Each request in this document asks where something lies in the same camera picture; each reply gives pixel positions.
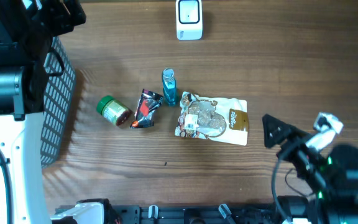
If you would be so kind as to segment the cookie snack pouch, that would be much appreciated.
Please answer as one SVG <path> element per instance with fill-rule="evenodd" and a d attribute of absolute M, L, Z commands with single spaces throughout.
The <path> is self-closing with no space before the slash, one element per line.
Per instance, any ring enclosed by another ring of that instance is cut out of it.
<path fill-rule="evenodd" d="M 246 100 L 208 98 L 185 91 L 180 107 L 176 136 L 247 145 L 249 118 Z"/>

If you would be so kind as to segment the green lid jar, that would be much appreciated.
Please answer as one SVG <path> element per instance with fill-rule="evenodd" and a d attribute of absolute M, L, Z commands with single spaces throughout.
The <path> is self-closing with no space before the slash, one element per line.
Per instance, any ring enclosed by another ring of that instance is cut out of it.
<path fill-rule="evenodd" d="M 100 99 L 96 111 L 115 126 L 125 123 L 132 114 L 132 111 L 126 105 L 110 95 Z"/>

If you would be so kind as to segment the blue mouthwash bottle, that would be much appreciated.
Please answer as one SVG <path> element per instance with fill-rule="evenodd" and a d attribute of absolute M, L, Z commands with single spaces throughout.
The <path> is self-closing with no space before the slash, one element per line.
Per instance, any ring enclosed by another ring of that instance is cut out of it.
<path fill-rule="evenodd" d="M 177 84 L 175 72 L 172 68 L 165 68 L 162 71 L 163 93 L 166 102 L 169 105 L 176 105 L 177 103 Z"/>

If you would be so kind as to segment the hex wrench set packet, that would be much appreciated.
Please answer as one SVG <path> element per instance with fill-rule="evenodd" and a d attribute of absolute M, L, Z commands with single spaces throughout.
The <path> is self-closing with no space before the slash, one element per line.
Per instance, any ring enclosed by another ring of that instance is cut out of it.
<path fill-rule="evenodd" d="M 135 120 L 130 125 L 130 128 L 138 129 L 152 127 L 154 125 L 154 112 L 161 107 L 162 103 L 162 95 L 143 89 L 135 112 Z"/>

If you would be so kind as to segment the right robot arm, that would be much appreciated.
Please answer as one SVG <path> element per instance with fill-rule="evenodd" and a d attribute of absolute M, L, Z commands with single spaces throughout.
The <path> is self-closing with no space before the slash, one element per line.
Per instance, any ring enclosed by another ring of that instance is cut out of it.
<path fill-rule="evenodd" d="M 320 112 L 314 134 L 269 114 L 262 117 L 262 124 L 265 147 L 280 146 L 271 180 L 275 222 L 358 223 L 358 148 L 338 144 L 326 157 L 321 155 L 342 131 L 343 123 L 333 114 Z M 311 195 L 277 195 L 276 177 L 283 161 L 293 164 Z"/>

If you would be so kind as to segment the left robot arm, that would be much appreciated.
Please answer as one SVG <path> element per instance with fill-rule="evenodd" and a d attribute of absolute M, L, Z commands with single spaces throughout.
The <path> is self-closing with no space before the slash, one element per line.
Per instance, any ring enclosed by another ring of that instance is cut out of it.
<path fill-rule="evenodd" d="M 50 215 L 44 196 L 44 93 L 70 68 L 55 42 L 85 21 L 79 1 L 0 0 L 0 223 L 117 222 L 107 199 Z"/>

